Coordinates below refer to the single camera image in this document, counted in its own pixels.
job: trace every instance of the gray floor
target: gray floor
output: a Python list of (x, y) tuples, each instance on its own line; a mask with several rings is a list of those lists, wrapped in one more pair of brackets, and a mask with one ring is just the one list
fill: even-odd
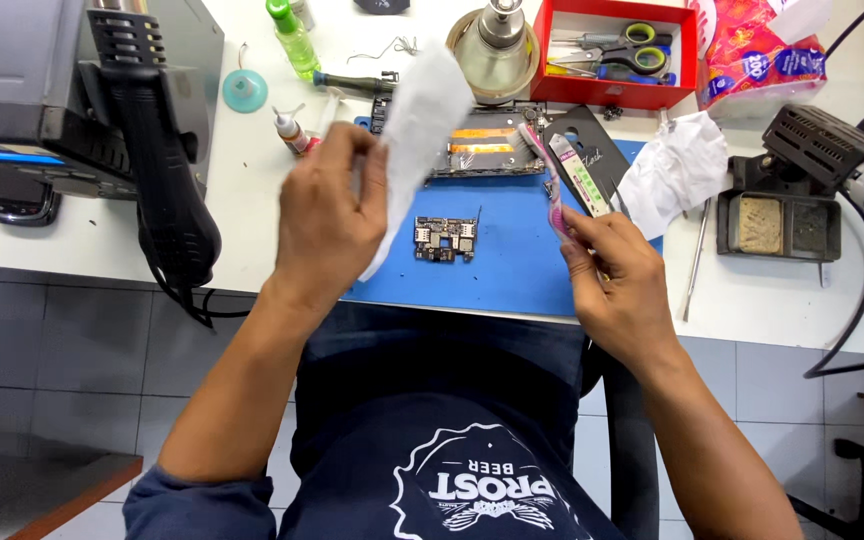
[[(217, 293), (217, 311), (248, 309), (253, 297)], [(240, 320), (220, 320), (214, 334), (149, 284), (0, 269), (0, 454), (34, 457), (59, 441), (136, 453), (146, 467)], [(682, 338), (703, 379), (790, 493), (857, 515), (858, 468), (832, 454), (846, 437), (864, 444), (864, 372), (805, 380), (820, 350)], [(856, 362), (854, 355), (842, 363)], [(609, 445), (601, 387), (582, 400), (575, 475), (610, 510)], [(299, 487), (288, 463), (294, 405), (269, 459), (285, 509)], [(661, 538), (691, 538), (661, 474)], [(50, 538), (121, 538), (128, 486)], [(806, 524), (809, 538), (825, 538)]]

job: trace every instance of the glue bottle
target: glue bottle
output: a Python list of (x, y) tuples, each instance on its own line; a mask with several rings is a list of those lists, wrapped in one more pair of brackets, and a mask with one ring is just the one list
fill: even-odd
[(278, 136), (289, 150), (296, 156), (301, 156), (306, 152), (309, 145), (309, 137), (303, 130), (303, 127), (296, 122), (296, 119), (291, 114), (282, 114), (274, 106), (271, 108), (275, 111), (275, 130)]

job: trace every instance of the tissue paper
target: tissue paper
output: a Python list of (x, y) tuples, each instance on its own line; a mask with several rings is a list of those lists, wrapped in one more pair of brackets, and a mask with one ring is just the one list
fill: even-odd
[[(658, 128), (618, 184), (631, 222), (646, 240), (666, 233), (682, 211), (694, 209), (728, 186), (729, 154), (722, 131), (705, 111)], [(612, 206), (619, 208), (618, 197)]]
[(402, 76), (392, 94), (389, 121), (379, 138), (380, 144), (389, 147), (386, 165), (389, 228), (359, 281), (365, 282), (375, 275), (389, 256), (416, 190), (435, 165), (436, 153), (444, 151), (452, 132), (473, 105), (473, 91), (455, 56), (442, 44), (423, 45), (414, 66)]

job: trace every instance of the scissors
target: scissors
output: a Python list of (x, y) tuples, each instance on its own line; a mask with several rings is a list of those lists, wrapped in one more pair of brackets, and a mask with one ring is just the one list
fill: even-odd
[[(548, 64), (559, 68), (595, 75), (595, 68), (602, 65), (618, 64), (629, 68), (638, 75), (655, 75), (666, 68), (668, 57), (658, 46), (656, 29), (645, 22), (633, 22), (625, 27), (612, 43), (598, 45), (571, 55), (549, 61)], [(574, 67), (570, 64), (588, 65), (589, 69)]]

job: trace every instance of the tissue package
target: tissue package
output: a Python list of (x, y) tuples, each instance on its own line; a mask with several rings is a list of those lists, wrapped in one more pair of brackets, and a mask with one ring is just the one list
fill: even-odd
[(768, 0), (691, 0), (699, 9), (699, 107), (714, 120), (773, 117), (809, 99), (826, 80), (826, 54), (815, 35), (791, 45), (768, 23)]

